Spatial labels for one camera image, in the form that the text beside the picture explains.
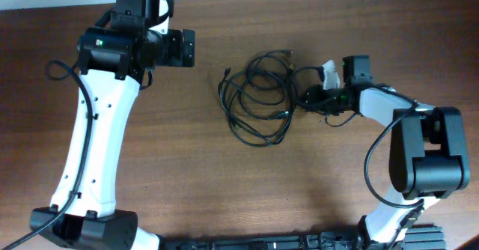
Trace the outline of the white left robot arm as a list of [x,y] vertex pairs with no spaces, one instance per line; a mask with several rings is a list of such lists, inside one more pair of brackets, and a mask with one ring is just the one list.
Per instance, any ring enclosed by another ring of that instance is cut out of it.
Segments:
[[195,33],[168,23],[174,0],[116,0],[80,37],[68,68],[78,109],[61,180],[47,207],[34,209],[33,234],[66,249],[158,249],[160,238],[116,207],[123,135],[139,92],[156,67],[192,67]]

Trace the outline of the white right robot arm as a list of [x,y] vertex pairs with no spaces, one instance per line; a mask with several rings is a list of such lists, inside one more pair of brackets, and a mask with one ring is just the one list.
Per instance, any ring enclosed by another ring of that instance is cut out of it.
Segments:
[[[345,57],[342,66],[341,75],[334,61],[318,67],[322,83],[301,96],[302,106],[326,116],[351,111],[385,127],[368,149],[363,167],[366,185],[379,205],[361,217],[354,231],[322,232],[320,249],[445,249],[440,227],[417,226],[416,221],[426,209],[469,184],[460,110],[423,104],[376,83],[366,55]],[[370,181],[369,165],[387,135],[391,187],[380,195]]]

